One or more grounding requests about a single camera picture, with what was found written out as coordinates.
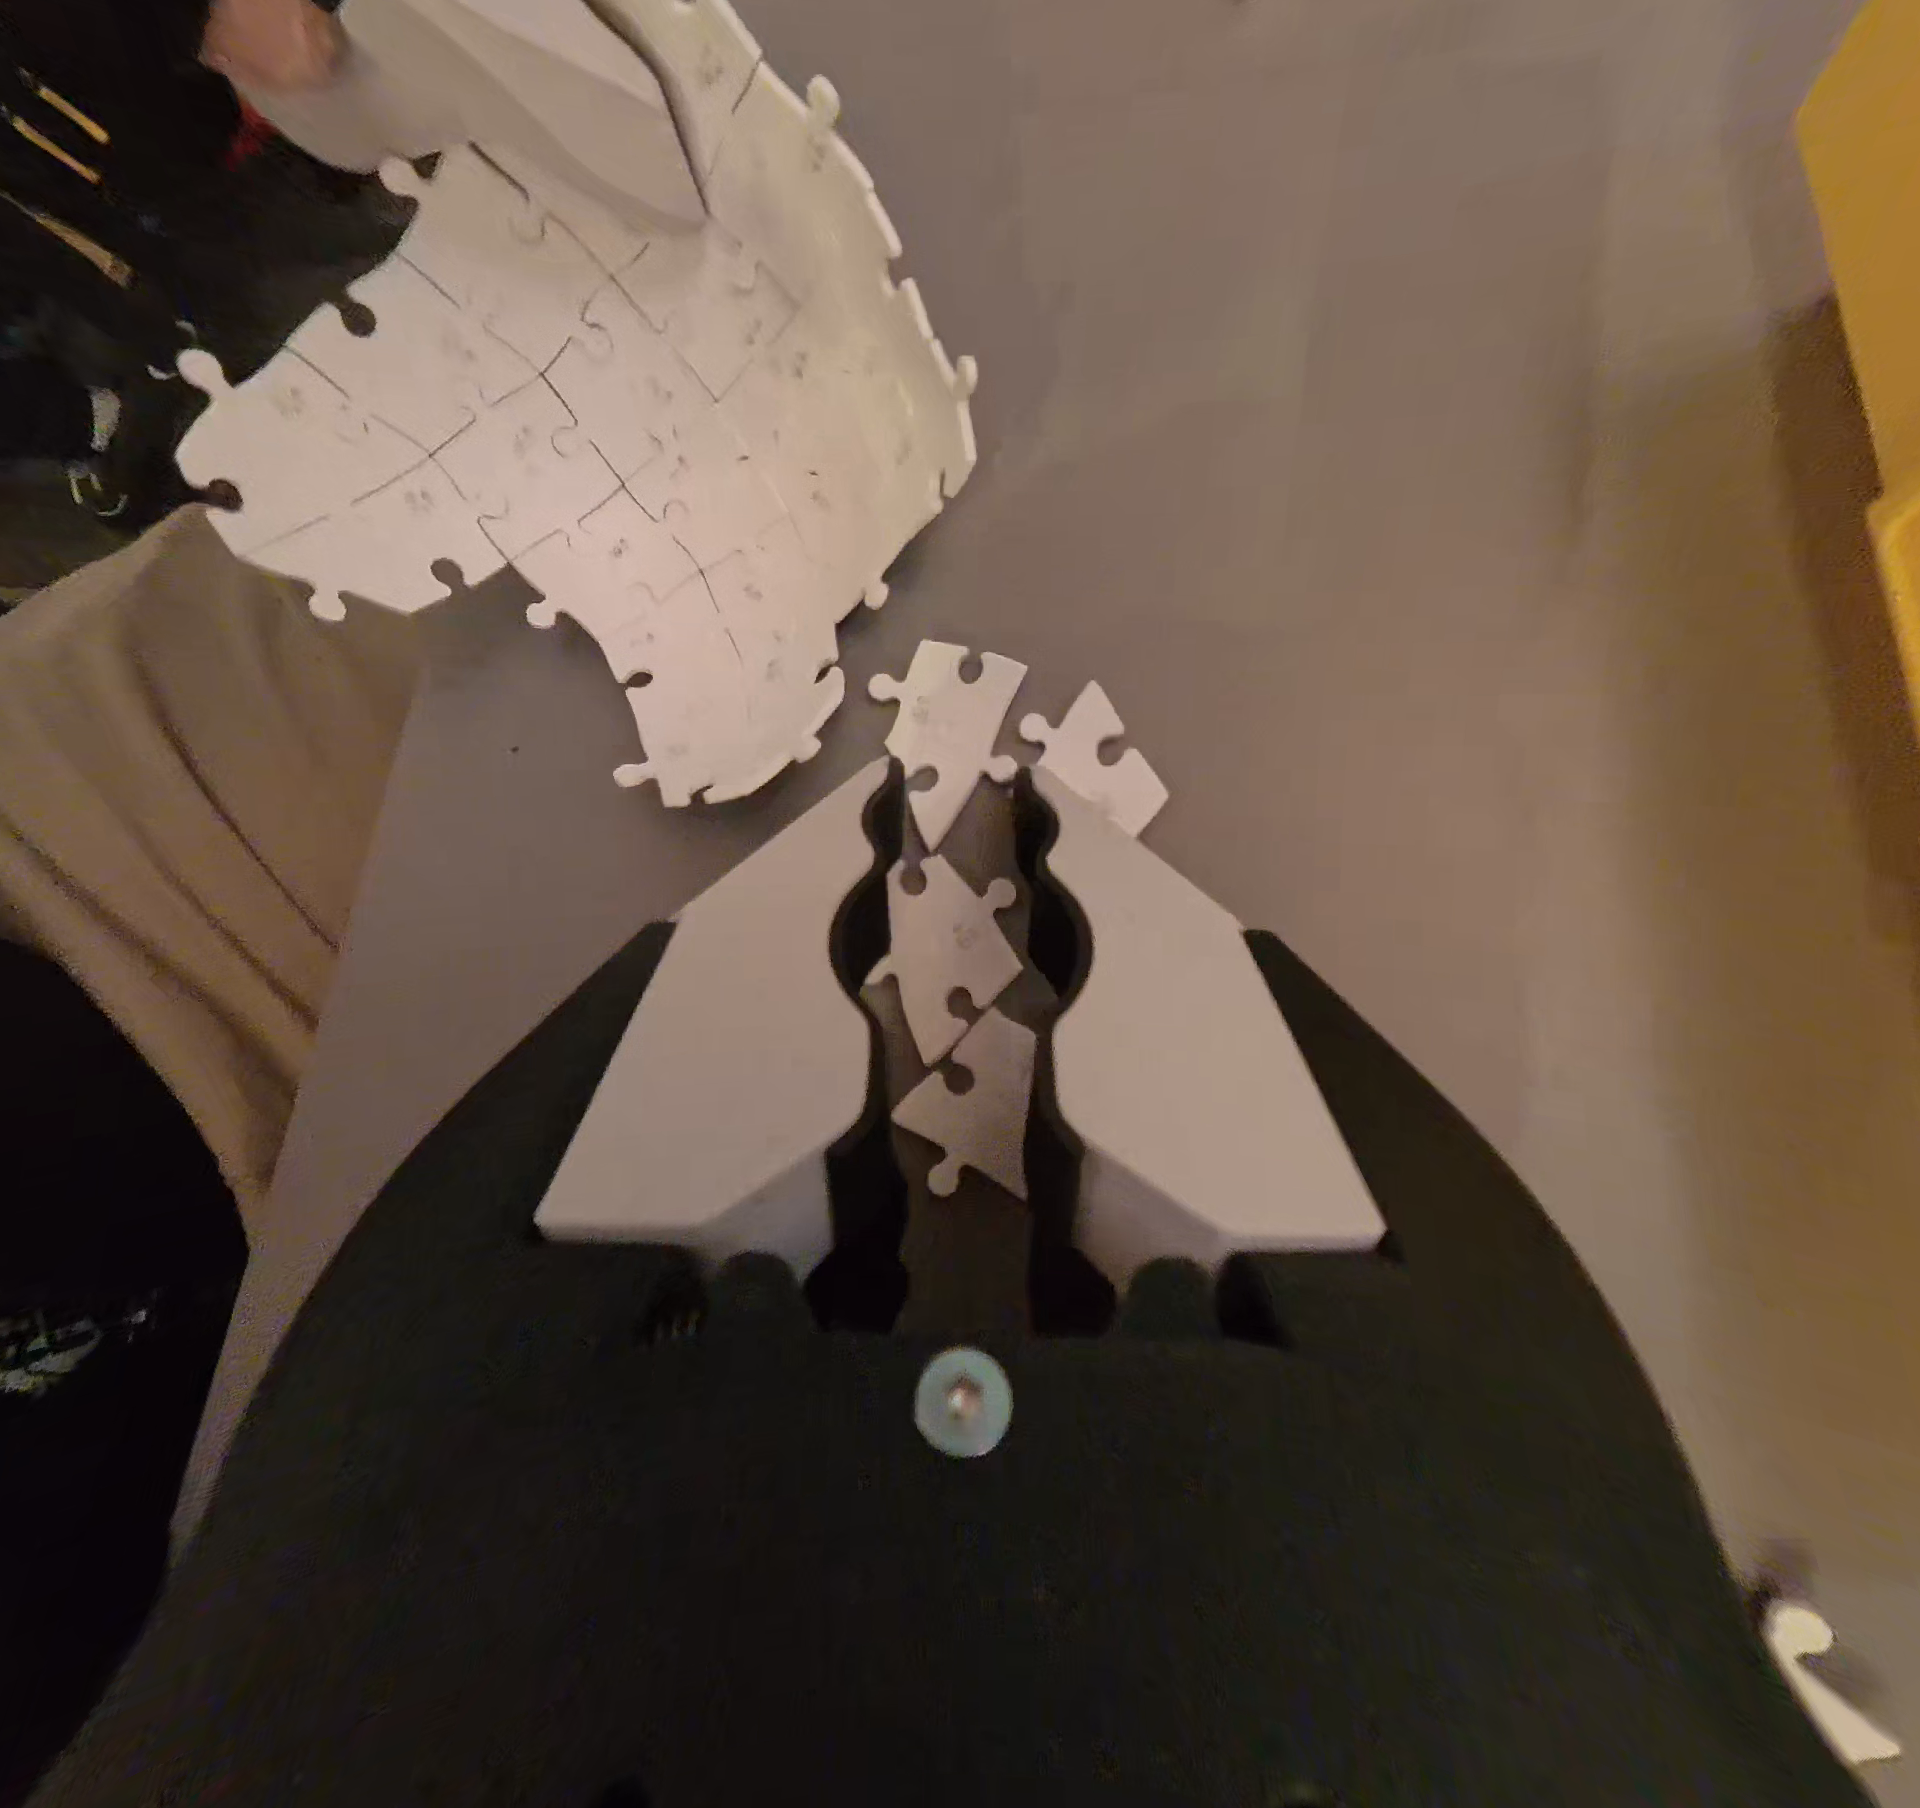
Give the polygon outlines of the puzzle pieces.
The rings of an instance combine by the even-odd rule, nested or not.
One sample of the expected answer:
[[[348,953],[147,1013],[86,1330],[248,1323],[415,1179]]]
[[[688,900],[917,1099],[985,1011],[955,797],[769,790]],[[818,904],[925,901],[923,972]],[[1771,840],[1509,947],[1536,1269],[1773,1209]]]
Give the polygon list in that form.
[[[1857,6],[881,0],[982,447],[850,684],[1466,1111],[1915,1750],[1916,743],[1792,150]]]

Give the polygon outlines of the yellow plastic bin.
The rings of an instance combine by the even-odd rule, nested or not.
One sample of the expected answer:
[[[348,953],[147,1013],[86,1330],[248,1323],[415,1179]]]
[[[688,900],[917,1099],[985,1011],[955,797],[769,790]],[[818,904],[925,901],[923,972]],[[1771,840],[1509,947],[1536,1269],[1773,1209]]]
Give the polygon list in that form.
[[[1918,703],[1918,0],[1867,0],[1798,112],[1880,496],[1868,538]]]

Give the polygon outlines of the black yellow bag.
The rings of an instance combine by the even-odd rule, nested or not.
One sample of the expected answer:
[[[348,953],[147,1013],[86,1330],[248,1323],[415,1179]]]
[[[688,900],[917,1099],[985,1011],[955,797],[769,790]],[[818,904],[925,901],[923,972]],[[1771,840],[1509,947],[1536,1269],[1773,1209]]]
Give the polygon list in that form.
[[[59,463],[80,509],[153,524],[203,405],[180,356],[241,381],[411,210],[153,38],[5,14],[2,41],[5,464]]]

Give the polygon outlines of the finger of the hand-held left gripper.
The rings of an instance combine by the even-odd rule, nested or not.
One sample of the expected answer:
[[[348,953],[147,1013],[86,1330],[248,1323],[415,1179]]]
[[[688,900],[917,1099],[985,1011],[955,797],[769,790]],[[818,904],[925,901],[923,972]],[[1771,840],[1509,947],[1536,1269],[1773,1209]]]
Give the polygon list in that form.
[[[345,52],[310,91],[248,90],[323,162],[462,143],[511,150],[640,226],[695,226],[709,206],[656,70],[587,0],[345,0]]]

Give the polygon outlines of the person's left hand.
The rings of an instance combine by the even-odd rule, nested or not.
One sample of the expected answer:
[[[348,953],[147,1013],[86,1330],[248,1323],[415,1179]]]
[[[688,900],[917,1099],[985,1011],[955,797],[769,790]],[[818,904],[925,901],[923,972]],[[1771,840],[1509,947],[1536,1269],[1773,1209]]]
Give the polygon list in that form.
[[[208,0],[199,58],[236,87],[310,91],[334,79],[342,43],[317,0]]]

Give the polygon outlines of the partly built puzzle ball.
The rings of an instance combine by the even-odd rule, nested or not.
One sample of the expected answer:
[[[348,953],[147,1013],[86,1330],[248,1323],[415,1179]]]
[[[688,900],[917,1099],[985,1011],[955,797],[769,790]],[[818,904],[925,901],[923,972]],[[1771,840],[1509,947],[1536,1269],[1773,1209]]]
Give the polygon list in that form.
[[[731,802],[818,752],[838,626],[974,467],[972,358],[951,358],[842,99],[793,90],[730,0],[587,0],[656,70],[709,215],[637,225],[512,150],[373,173],[397,249],[205,395],[180,477],[228,547],[416,612],[514,570],[629,689],[668,808]]]

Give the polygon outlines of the person's beige trousers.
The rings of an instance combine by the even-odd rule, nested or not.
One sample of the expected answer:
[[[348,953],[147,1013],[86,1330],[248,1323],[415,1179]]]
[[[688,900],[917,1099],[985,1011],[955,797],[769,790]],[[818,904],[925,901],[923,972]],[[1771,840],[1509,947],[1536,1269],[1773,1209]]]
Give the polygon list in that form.
[[[251,1233],[423,651],[408,616],[317,616],[200,509],[5,616],[5,938],[131,1039]]]

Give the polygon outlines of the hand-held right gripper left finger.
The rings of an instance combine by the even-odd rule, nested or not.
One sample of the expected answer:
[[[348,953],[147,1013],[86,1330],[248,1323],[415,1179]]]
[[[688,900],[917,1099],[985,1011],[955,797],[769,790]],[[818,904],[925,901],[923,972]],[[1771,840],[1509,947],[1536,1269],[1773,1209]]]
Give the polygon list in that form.
[[[906,1184],[860,988],[891,950],[904,794],[877,758],[678,914],[535,1212],[544,1237],[709,1269],[769,1255],[824,1326],[898,1323]]]

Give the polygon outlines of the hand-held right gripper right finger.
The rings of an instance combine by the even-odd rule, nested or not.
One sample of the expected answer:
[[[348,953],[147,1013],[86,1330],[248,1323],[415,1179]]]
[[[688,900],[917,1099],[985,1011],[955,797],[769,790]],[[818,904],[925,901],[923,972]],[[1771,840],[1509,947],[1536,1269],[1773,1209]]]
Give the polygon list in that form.
[[[1140,1275],[1362,1254],[1387,1222],[1237,916],[1048,768],[1014,785],[1055,994],[1021,1141],[1035,1330],[1106,1330]]]

